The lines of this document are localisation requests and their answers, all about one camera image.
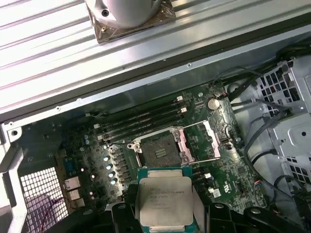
screw hole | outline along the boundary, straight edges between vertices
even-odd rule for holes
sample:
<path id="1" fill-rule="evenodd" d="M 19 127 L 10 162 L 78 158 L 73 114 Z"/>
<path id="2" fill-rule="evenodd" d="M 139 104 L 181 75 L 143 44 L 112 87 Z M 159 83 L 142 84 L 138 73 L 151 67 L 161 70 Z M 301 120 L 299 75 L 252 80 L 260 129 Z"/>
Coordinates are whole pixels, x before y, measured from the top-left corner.
<path id="1" fill-rule="evenodd" d="M 104 9 L 102 11 L 102 16 L 107 17 L 109 15 L 109 11 L 107 11 L 106 9 Z"/>

red wire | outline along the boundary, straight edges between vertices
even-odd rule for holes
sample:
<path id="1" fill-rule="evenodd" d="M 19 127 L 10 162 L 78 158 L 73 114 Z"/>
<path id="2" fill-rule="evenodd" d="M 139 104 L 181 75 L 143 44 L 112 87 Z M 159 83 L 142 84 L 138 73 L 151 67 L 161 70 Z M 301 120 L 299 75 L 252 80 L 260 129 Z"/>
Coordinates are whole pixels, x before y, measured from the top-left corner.
<path id="1" fill-rule="evenodd" d="M 43 216 L 42 221 L 41 221 L 41 227 L 40 227 L 40 228 L 41 228 L 41 230 L 40 230 L 41 233 L 43 233 L 44 222 L 45 222 L 46 217 L 47 217 L 47 215 L 49 214 L 51 208 L 52 208 L 55 204 L 57 204 L 59 201 L 61 201 L 62 199 L 65 199 L 65 197 L 62 197 L 62 198 L 57 199 L 56 201 L 54 201 L 54 202 L 49 206 L 48 210 L 46 211 L 46 213 L 45 213 L 45 215 Z"/>

motherboard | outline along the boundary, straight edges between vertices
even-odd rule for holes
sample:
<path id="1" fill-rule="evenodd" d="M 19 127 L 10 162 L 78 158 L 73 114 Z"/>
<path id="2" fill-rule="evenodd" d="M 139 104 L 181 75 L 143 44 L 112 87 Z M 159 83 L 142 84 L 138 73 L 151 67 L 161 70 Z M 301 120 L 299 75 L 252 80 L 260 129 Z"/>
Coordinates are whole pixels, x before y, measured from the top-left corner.
<path id="1" fill-rule="evenodd" d="M 63 132 L 62 165 L 72 206 L 105 210 L 137 183 L 140 167 L 192 167 L 201 198 L 238 213 L 265 206 L 244 162 L 243 139 L 221 84 L 196 86 L 120 112 L 88 113 Z"/>

green circuit board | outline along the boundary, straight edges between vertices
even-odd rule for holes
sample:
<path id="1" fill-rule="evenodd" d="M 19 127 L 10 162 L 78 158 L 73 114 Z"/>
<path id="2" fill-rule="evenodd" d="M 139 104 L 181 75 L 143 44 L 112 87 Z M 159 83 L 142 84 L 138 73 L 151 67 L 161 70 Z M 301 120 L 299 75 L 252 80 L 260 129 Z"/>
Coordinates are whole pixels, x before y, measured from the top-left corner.
<path id="1" fill-rule="evenodd" d="M 217 100 L 216 104 L 209 106 L 210 100 Z M 199 171 L 193 176 L 194 186 L 200 195 L 228 204 L 238 213 L 256 205 L 255 177 L 242 157 L 239 127 L 220 84 L 207 83 L 118 113 L 88 118 L 87 123 L 63 132 L 64 167 L 68 177 L 79 176 L 86 205 L 104 209 L 107 203 L 121 200 L 128 185 L 136 182 L 140 166 L 181 166 L 172 127 L 183 130 L 185 145 L 195 161 L 214 158 L 215 138 L 208 133 L 206 121 L 217 137 L 221 158 L 191 165 L 194 174 Z M 129 148 L 137 140 L 141 152 Z M 111 171 L 116 173 L 117 184 L 111 183 Z M 207 171 L 211 174 L 208 180 L 204 177 Z M 90 192 L 98 194 L 93 197 Z M 264 206 L 261 190 L 256 189 L 255 195 Z"/>

cable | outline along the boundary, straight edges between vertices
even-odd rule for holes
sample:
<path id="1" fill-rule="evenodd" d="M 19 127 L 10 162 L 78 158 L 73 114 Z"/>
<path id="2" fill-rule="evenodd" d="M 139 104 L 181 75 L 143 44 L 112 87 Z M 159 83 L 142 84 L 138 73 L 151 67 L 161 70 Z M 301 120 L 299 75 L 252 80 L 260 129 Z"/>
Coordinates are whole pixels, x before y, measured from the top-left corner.
<path id="1" fill-rule="evenodd" d="M 251 129 L 251 127 L 252 127 L 252 125 L 255 123 L 255 122 L 257 122 L 257 121 L 259 121 L 259 120 L 261 120 L 261 119 L 269 119 L 268 117 L 265 117 L 265 116 L 260 116 L 260 117 L 258 117 L 258 118 L 256 118 L 256 119 L 254 119 L 254 120 L 252 120 L 250 123 L 249 123 L 249 125 L 248 125 L 248 127 L 247 127 L 247 129 L 246 129 L 246 135 L 245 135 L 245 141 L 247 141 L 247 139 L 248 139 L 248 135 L 249 135 L 249 132 L 250 132 L 250 129 Z"/>
<path id="2" fill-rule="evenodd" d="M 280 181 L 283 179 L 283 178 L 287 178 L 287 179 L 291 179 L 293 181 L 295 181 L 299 187 L 302 189 L 302 190 L 305 190 L 306 191 L 306 188 L 304 187 L 303 183 L 300 182 L 298 179 L 296 179 L 295 177 L 293 176 L 289 176 L 289 175 L 281 175 L 279 177 L 276 178 L 276 180 L 274 181 L 274 187 L 278 187 L 278 184 L 280 183 Z M 276 202 L 276 191 L 274 190 L 274 193 L 273 193 L 273 198 L 272 198 L 272 201 L 271 203 L 275 203 Z"/>
<path id="3" fill-rule="evenodd" d="M 252 100 L 246 100 L 246 101 L 242 101 L 239 103 L 232 103 L 231 107 L 243 106 L 243 105 L 250 104 L 250 103 L 253 103 L 253 101 Z"/>
<path id="4" fill-rule="evenodd" d="M 245 104 L 257 103 L 257 102 L 264 103 L 264 104 L 266 104 L 266 105 L 268 105 L 268 106 L 270 106 L 272 108 L 278 109 L 279 111 L 284 111 L 284 110 L 289 109 L 289 107 L 284 107 L 283 105 L 279 105 L 279 104 L 272 103 L 272 102 L 265 101 L 265 100 L 261 100 L 261 99 L 255 99 L 255 101 L 253 101 L 253 100 L 246 100 L 246 101 L 242 101 L 242 102 L 239 102 L 239 103 L 232 103 L 231 107 L 237 107 L 237 106 L 242 106 L 242 105 L 245 105 Z"/>
<path id="5" fill-rule="evenodd" d="M 256 99 L 256 102 L 264 103 L 265 105 L 268 105 L 268 106 L 275 108 L 275 109 L 278 109 L 280 111 L 285 111 L 287 109 L 290 109 L 290 107 L 285 107 L 283 105 L 279 105 L 279 104 L 272 103 L 272 102 L 265 101 L 265 100 L 261 100 L 261 99 Z"/>
<path id="6" fill-rule="evenodd" d="M 41 233 L 43 233 L 44 223 L 45 223 L 46 217 L 47 217 L 48 213 L 50 212 L 51 208 L 52 208 L 55 204 L 59 203 L 61 200 L 64 200 L 64 199 L 65 199 L 64 197 L 59 198 L 59 199 L 55 200 L 55 201 L 49 206 L 48 210 L 45 212 L 45 215 L 43 216 L 42 221 L 41 221 L 41 227 L 40 227 L 40 232 L 41 232 Z"/>
<path id="7" fill-rule="evenodd" d="M 220 78 L 222 78 L 225 74 L 227 74 L 227 73 L 229 73 L 229 72 L 231 72 L 231 71 L 234 71 L 234 70 L 236 70 L 236 69 L 243 69 L 243 70 L 246 70 L 246 71 L 248 71 L 248 72 L 250 72 L 250 73 L 252 73 L 252 74 L 256 74 L 256 75 L 260 75 L 260 76 L 262 75 L 261 73 L 258 73 L 258 72 L 255 71 L 255 70 L 252 70 L 252 69 L 249 69 L 249 68 L 246 68 L 246 67 L 242 67 L 242 66 L 237 66 L 237 67 L 230 68 L 230 69 L 228 69 L 228 70 L 226 70 L 226 71 L 220 73 L 220 74 L 213 80 L 212 85 L 214 86 L 215 83 L 216 83 Z"/>
<path id="8" fill-rule="evenodd" d="M 47 211 L 45 212 L 43 218 L 42 218 L 42 221 L 41 221 L 41 227 L 40 227 L 40 233 L 43 233 L 43 228 L 44 228 L 44 223 L 45 223 L 45 220 L 46 220 L 46 217 L 48 216 L 49 212 L 51 211 L 52 207 L 59 203 L 61 200 L 68 200 L 69 201 L 69 204 L 70 204 L 70 207 L 74 210 L 77 210 L 76 208 L 73 208 L 71 206 L 71 203 L 70 203 L 70 200 L 68 198 L 65 198 L 65 197 L 61 197 L 59 199 L 56 199 L 47 209 Z"/>
<path id="9" fill-rule="evenodd" d="M 260 157 L 263 157 L 263 156 L 265 156 L 265 155 L 267 155 L 267 154 L 277 155 L 277 151 L 276 151 L 276 149 L 271 149 L 271 150 L 267 150 L 267 151 L 264 151 L 264 152 L 260 153 L 259 155 L 257 155 L 257 156 L 253 159 L 252 164 L 254 165 L 255 162 L 256 162 Z"/>
<path id="10" fill-rule="evenodd" d="M 249 142 L 247 143 L 247 145 L 245 146 L 243 155 L 245 158 L 245 161 L 247 163 L 247 165 L 253 170 L 253 172 L 256 174 L 256 176 L 258 176 L 260 178 L 260 180 L 262 182 L 265 182 L 270 188 L 274 189 L 275 191 L 281 192 L 284 195 L 286 195 L 287 197 L 290 197 L 290 195 L 288 195 L 287 193 L 283 192 L 282 190 L 278 189 L 277 187 L 275 187 L 274 185 L 272 185 L 271 183 L 269 183 L 265 178 L 263 178 L 263 176 L 260 175 L 260 173 L 254 168 L 249 156 L 248 156 L 248 151 L 251 148 L 251 146 L 254 144 L 254 142 L 257 140 L 257 138 L 269 127 L 271 127 L 272 125 L 276 124 L 281 118 L 283 118 L 284 116 L 286 116 L 285 112 L 280 112 L 278 115 L 272 117 L 271 119 L 269 119 L 269 121 L 267 121 L 264 125 L 262 125 L 255 133 L 254 135 L 251 137 L 251 139 L 249 140 Z"/>
<path id="11" fill-rule="evenodd" d="M 276 66 L 277 60 L 273 59 L 261 65 L 258 69 L 256 69 L 256 72 L 262 74 L 261 76 L 263 76 L 263 74 L 267 73 Z M 232 102 L 234 99 L 240 96 L 259 77 L 260 77 L 259 75 L 251 75 L 248 77 L 244 76 L 244 78 L 247 78 L 246 81 L 244 81 L 237 89 L 235 89 L 232 93 L 229 94 L 230 102 Z"/>

